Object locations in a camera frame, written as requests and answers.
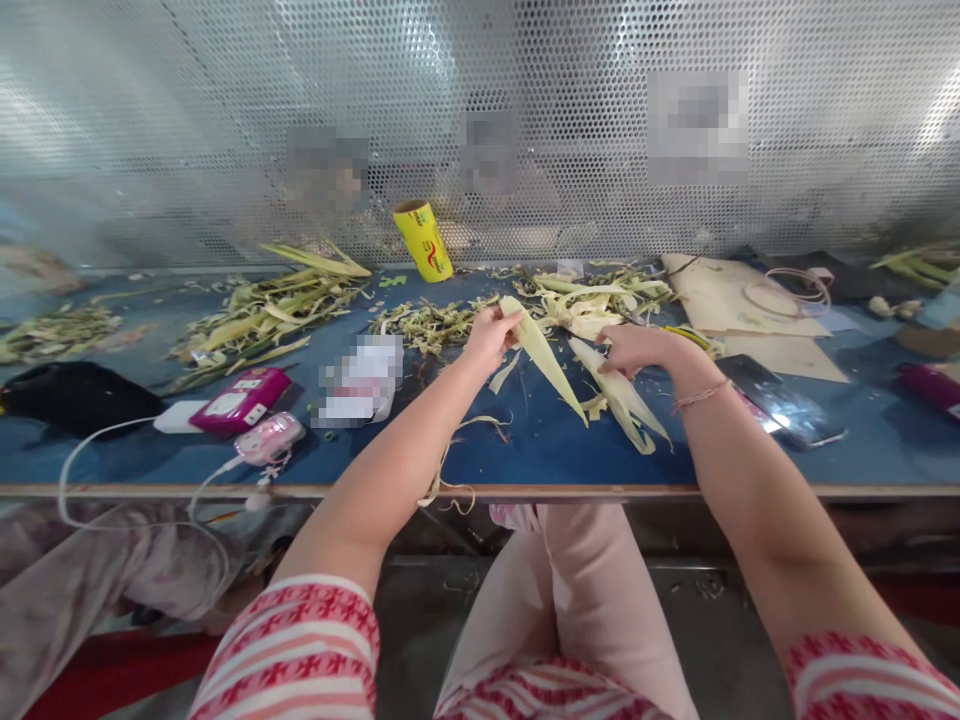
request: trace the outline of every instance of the cardboard sheet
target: cardboard sheet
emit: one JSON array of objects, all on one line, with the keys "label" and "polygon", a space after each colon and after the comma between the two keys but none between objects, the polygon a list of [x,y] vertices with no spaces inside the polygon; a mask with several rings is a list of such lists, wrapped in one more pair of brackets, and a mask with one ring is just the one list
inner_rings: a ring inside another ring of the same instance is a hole
[{"label": "cardboard sheet", "polygon": [[[759,270],[735,260],[699,258],[682,272],[676,272],[693,259],[692,255],[668,254],[663,256],[663,265],[671,274],[674,289],[683,296],[683,309],[690,324],[697,330],[721,335],[730,331],[801,337],[831,334],[814,318],[784,317],[764,312],[750,302],[743,290],[763,282]],[[754,292],[764,305],[784,313],[796,312],[796,304],[788,298],[762,288]]]},{"label": "cardboard sheet", "polygon": [[768,370],[784,375],[849,383],[813,338],[787,335],[728,335],[725,355],[749,355]]}]

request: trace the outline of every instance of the hand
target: hand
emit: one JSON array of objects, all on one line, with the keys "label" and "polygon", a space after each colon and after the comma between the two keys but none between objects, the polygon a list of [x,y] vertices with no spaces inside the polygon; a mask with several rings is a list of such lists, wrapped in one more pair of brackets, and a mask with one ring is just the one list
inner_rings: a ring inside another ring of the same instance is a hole
[{"label": "hand", "polygon": [[688,356],[707,356],[694,343],[675,333],[636,325],[607,325],[597,335],[597,345],[609,340],[610,352],[600,372],[619,370],[630,380],[647,365],[670,367]]},{"label": "hand", "polygon": [[517,342],[511,331],[522,319],[522,310],[504,317],[500,308],[484,308],[473,321],[462,357],[473,358],[487,375],[492,374],[503,362],[503,353]]}]

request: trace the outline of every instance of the cling film roll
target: cling film roll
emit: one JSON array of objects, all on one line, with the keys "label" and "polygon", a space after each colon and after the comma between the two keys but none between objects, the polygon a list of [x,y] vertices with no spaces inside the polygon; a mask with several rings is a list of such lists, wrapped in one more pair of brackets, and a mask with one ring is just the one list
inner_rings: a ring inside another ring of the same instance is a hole
[{"label": "cling film roll", "polygon": [[440,228],[426,200],[411,200],[393,209],[393,221],[427,282],[441,282],[453,275],[453,265],[440,238]]}]

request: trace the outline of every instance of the striped sleeve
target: striped sleeve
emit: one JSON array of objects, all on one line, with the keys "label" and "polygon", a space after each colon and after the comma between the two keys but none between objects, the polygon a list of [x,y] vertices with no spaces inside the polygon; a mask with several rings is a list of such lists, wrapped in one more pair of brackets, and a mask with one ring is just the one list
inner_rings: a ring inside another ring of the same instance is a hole
[{"label": "striped sleeve", "polygon": [[373,718],[379,654],[376,617],[358,585],[289,578],[230,626],[190,718]]},{"label": "striped sleeve", "polygon": [[670,720],[646,698],[577,660],[506,666],[437,707],[436,720]]},{"label": "striped sleeve", "polygon": [[802,720],[960,720],[960,691],[942,673],[868,637],[805,637],[787,679]]}]

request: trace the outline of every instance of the smartphone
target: smartphone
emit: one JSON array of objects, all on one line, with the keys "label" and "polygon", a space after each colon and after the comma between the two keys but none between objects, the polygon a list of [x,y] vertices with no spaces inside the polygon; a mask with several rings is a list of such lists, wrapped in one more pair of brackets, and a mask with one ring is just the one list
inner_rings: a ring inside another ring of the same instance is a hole
[{"label": "smartphone", "polygon": [[740,400],[743,401],[743,404],[746,405],[747,410],[749,410],[750,414],[753,415],[754,420],[757,421],[757,423],[760,425],[760,427],[763,428],[763,431],[767,433],[767,435],[772,435],[778,430],[783,430],[783,428],[780,427],[780,425],[778,425],[777,423],[775,423],[769,415],[767,415],[763,410],[758,408],[750,400],[750,398],[748,398],[746,395],[740,392],[740,390],[736,386],[734,386],[733,389],[736,390],[737,397],[739,397]]},{"label": "smartphone", "polygon": [[802,449],[817,448],[847,436],[846,428],[830,422],[823,408],[788,388],[779,376],[749,355],[720,358],[717,367],[783,428],[783,434],[794,445]]}]

